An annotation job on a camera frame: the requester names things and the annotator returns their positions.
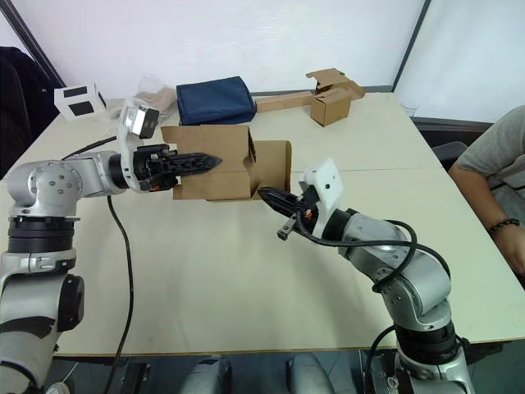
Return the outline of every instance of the small cardboard box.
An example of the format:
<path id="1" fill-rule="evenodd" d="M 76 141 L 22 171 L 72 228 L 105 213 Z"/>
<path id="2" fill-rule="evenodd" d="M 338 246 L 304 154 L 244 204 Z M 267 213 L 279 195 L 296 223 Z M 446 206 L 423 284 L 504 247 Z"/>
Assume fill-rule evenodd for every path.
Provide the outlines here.
<path id="1" fill-rule="evenodd" d="M 330 89 L 342 88 L 350 92 L 350 98 L 352 100 L 360 99 L 364 96 L 364 90 L 361 86 L 354 81 L 349 80 L 344 72 L 335 68 L 309 72 L 306 76 L 308 78 L 313 77 L 317 80 L 317 86 L 315 89 L 316 94 L 326 92 Z"/>
<path id="2" fill-rule="evenodd" d="M 312 102 L 313 94 L 309 91 L 281 94 L 279 96 L 258 98 L 257 112 L 276 111 L 278 109 L 302 107 Z"/>
<path id="3" fill-rule="evenodd" d="M 327 126 L 348 116 L 351 94 L 342 88 L 330 89 L 313 96 L 310 117 L 321 126 Z"/>
<path id="4" fill-rule="evenodd" d="M 291 144 L 252 140 L 246 125 L 164 126 L 162 137 L 179 153 L 203 152 L 222 159 L 204 174 L 183 176 L 173 199 L 258 199 L 260 186 L 290 190 Z"/>

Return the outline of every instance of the floor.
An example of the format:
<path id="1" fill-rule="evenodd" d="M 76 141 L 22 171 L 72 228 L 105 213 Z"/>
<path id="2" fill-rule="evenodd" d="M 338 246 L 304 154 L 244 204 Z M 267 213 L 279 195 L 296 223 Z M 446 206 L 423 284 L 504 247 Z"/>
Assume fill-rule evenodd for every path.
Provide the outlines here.
<path id="1" fill-rule="evenodd" d="M 337 394 L 363 392 L 361 366 L 366 355 L 359 351 L 324 351 L 315 353 L 328 373 Z M 289 353 L 228 355 L 233 366 L 233 394 L 285 394 L 285 362 Z M 138 358 L 135 362 L 151 364 L 150 375 L 140 394 L 177 393 L 185 377 L 202 356 Z M 48 381 L 62 380 L 74 361 L 54 360 Z M 477 394 L 525 394 L 525 341 L 504 344 L 503 351 L 486 357 L 469 368 Z M 79 363 L 67 382 L 73 382 L 75 394 L 102 392 L 109 367 Z M 111 393 L 120 393 L 126 366 L 119 368 Z"/>

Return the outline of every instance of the black wire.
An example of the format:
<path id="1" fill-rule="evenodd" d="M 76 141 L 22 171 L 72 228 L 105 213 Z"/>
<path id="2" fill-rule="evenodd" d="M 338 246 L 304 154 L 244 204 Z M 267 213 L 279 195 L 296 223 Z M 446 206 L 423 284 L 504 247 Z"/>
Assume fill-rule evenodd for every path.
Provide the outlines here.
<path id="1" fill-rule="evenodd" d="M 365 246 L 412 246 L 410 241 L 393 241 L 393 240 L 381 240 L 381 241 L 329 241 L 323 240 L 322 238 L 317 238 L 313 236 L 304 226 L 302 220 L 302 213 L 298 211 L 296 214 L 297 225 L 299 227 L 299 233 L 305 238 L 309 239 L 311 242 L 315 242 L 318 245 L 330 246 L 332 248 L 358 248 Z M 429 248 L 428 246 L 416 244 L 416 249 L 424 251 L 434 257 L 440 264 L 441 267 L 445 270 L 448 277 L 450 277 L 450 269 L 445 259 L 441 257 L 434 249 Z"/>
<path id="2" fill-rule="evenodd" d="M 76 150 L 75 152 L 73 153 L 69 153 L 67 156 L 65 156 L 62 160 L 66 160 L 67 158 L 71 157 L 71 156 L 74 156 L 76 154 L 81 154 L 83 152 L 87 152 L 88 150 L 91 150 L 93 148 L 97 148 L 99 146 L 102 146 L 104 144 L 107 144 L 108 142 L 112 142 L 116 140 L 116 137 L 113 136 L 113 137 L 109 137 L 109 138 L 106 138 L 104 140 L 100 140 L 100 141 L 97 141 L 97 142 L 93 142 L 92 144 L 89 144 L 89 145 L 86 145 L 84 148 L 81 148 L 79 150 Z"/>
<path id="3" fill-rule="evenodd" d="M 109 392 L 109 389 L 113 382 L 113 378 L 115 377 L 118 360 L 121 357 L 122 347 L 124 346 L 124 342 L 126 341 L 128 331 L 130 330 L 131 318 L 133 316 L 133 305 L 134 305 L 133 267 L 131 266 L 130 240 L 128 238 L 128 235 L 126 234 L 126 230 L 122 226 L 121 221 L 119 220 L 118 216 L 115 213 L 115 209 L 113 208 L 112 197 L 110 195 L 107 197 L 107 206 L 109 207 L 109 211 L 112 213 L 113 219 L 115 219 L 115 223 L 118 226 L 119 230 L 121 231 L 122 237 L 124 238 L 124 243 L 126 244 L 126 258 L 127 258 L 127 263 L 128 263 L 128 279 L 130 281 L 130 304 L 128 308 L 128 317 L 126 320 L 126 326 L 124 327 L 124 332 L 122 333 L 121 342 L 119 343 L 118 348 L 116 349 L 115 357 L 113 359 L 112 370 L 109 373 L 109 376 L 107 377 L 106 387 L 104 388 L 104 394 L 107 394 Z"/>
<path id="4" fill-rule="evenodd" d="M 380 293 L 381 288 L 388 282 L 390 282 L 395 277 L 398 277 L 403 270 L 410 264 L 412 261 L 412 257 L 415 255 L 416 250 L 418 249 L 418 237 L 416 236 L 416 232 L 413 230 L 411 226 L 409 226 L 405 222 L 401 222 L 399 220 L 388 220 L 387 222 L 390 222 L 396 226 L 400 226 L 406 229 L 406 231 L 410 234 L 410 249 L 407 255 L 404 257 L 404 260 L 401 262 L 400 265 L 398 265 L 394 270 L 388 274 L 388 276 L 383 277 L 381 280 L 377 281 L 372 286 L 372 291 L 375 293 Z"/>
<path id="5" fill-rule="evenodd" d="M 376 353 L 377 346 L 379 342 L 383 340 L 390 332 L 394 331 L 394 325 L 392 324 L 387 329 L 383 330 L 370 346 L 370 353 L 368 354 L 367 363 L 364 368 L 364 382 L 365 382 L 365 392 L 372 392 L 373 381 L 372 381 L 372 359 Z"/>

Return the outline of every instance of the white wall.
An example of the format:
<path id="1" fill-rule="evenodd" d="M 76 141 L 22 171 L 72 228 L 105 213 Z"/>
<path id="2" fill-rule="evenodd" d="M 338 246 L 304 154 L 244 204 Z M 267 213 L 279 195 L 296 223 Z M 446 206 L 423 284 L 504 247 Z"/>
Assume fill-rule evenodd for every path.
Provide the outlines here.
<path id="1" fill-rule="evenodd" d="M 525 1 L 434 0 L 395 93 L 416 117 L 496 121 L 525 104 Z"/>
<path id="2" fill-rule="evenodd" d="M 0 12 L 0 47 L 17 47 L 22 52 L 27 52 L 24 44 L 20 41 L 15 31 L 9 25 L 6 17 Z"/>
<path id="3" fill-rule="evenodd" d="M 252 91 L 311 89 L 337 67 L 391 85 L 423 0 L 13 0 L 68 85 L 108 97 L 240 75 Z"/>

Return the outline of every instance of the white box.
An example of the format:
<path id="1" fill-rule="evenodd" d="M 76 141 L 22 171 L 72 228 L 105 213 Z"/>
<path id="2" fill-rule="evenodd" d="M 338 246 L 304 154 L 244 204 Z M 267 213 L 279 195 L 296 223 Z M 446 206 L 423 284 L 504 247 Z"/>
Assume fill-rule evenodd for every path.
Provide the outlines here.
<path id="1" fill-rule="evenodd" d="M 68 121 L 91 117 L 107 111 L 106 101 L 95 83 L 55 89 L 55 107 Z"/>

